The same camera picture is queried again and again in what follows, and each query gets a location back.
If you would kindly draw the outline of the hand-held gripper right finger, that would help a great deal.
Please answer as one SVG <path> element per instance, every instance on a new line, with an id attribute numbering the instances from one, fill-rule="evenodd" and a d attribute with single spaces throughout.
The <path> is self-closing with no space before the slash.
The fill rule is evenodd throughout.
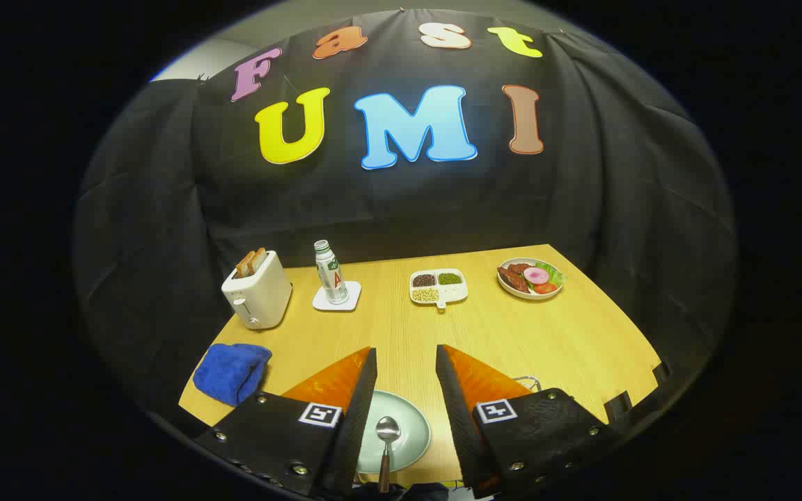
<path id="1" fill-rule="evenodd" d="M 601 459 L 620 441 L 566 391 L 532 391 L 446 344 L 436 374 L 465 486 L 524 499 Z"/>

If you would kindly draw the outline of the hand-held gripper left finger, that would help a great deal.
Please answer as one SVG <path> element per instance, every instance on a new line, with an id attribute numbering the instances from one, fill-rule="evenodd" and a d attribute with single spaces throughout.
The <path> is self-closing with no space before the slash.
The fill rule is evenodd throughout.
<path id="1" fill-rule="evenodd" d="M 352 491 L 377 378 L 365 347 L 283 395 L 258 391 L 198 435 L 198 446 L 289 498 Z"/>

